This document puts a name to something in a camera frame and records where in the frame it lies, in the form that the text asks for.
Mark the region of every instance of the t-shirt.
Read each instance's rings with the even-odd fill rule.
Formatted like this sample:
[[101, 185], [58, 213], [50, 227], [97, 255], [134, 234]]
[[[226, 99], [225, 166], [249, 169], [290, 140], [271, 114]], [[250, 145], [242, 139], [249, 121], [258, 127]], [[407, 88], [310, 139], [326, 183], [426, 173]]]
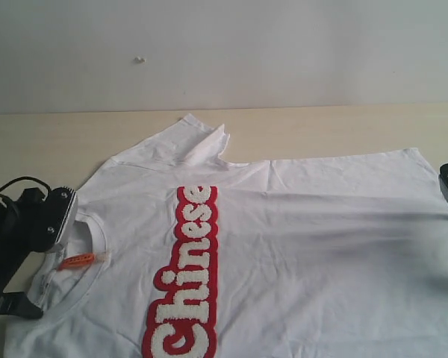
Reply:
[[227, 139], [187, 116], [107, 161], [5, 356], [448, 357], [448, 206], [416, 149], [236, 165]]

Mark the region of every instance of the neckline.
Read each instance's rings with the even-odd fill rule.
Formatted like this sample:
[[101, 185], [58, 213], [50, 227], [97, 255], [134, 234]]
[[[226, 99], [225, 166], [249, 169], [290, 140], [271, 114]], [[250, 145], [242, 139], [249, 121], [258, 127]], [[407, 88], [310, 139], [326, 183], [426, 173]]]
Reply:
[[[107, 248], [106, 236], [102, 230], [102, 223], [98, 218], [78, 211], [76, 215], [77, 222], [83, 222], [87, 224], [90, 230], [92, 252], [99, 253], [105, 252]], [[55, 269], [63, 259], [63, 251], [47, 254], [45, 260], [35, 275], [31, 288], [28, 291], [28, 297], [30, 301], [38, 304], [39, 307], [47, 296], [48, 284], [53, 280], [56, 273]], [[64, 295], [63, 299], [52, 307], [45, 310], [41, 319], [36, 321], [36, 324], [44, 324], [49, 321], [56, 322], [63, 318], [66, 314], [69, 314], [70, 310], [73, 310], [88, 293], [91, 286], [99, 276], [100, 272], [104, 268], [104, 263], [95, 263], [87, 268], [83, 276], [77, 281], [77, 283]]]

